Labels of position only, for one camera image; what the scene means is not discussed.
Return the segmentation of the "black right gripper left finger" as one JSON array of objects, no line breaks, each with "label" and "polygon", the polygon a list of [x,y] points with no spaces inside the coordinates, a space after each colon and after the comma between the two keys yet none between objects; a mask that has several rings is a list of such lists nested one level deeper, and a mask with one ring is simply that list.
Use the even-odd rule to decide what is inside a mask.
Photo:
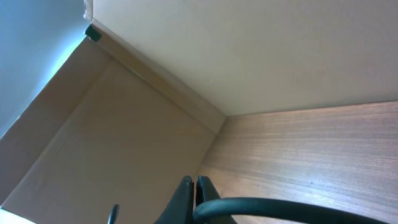
[{"label": "black right gripper left finger", "polygon": [[193,181],[189,175],[182,178],[165,210],[154,224],[193,223]]}]

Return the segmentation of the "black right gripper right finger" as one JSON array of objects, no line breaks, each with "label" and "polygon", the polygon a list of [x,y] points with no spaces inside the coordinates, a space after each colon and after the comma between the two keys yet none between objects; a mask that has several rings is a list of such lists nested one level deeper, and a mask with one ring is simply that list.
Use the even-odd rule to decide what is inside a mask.
[{"label": "black right gripper right finger", "polygon": [[[197,177],[196,183],[196,196],[195,196],[195,206],[198,207],[204,202],[210,200],[220,199],[220,195],[216,190],[209,177],[204,175],[199,175]],[[222,215],[206,218],[201,221],[204,224],[236,224],[235,219],[231,215]]]}]

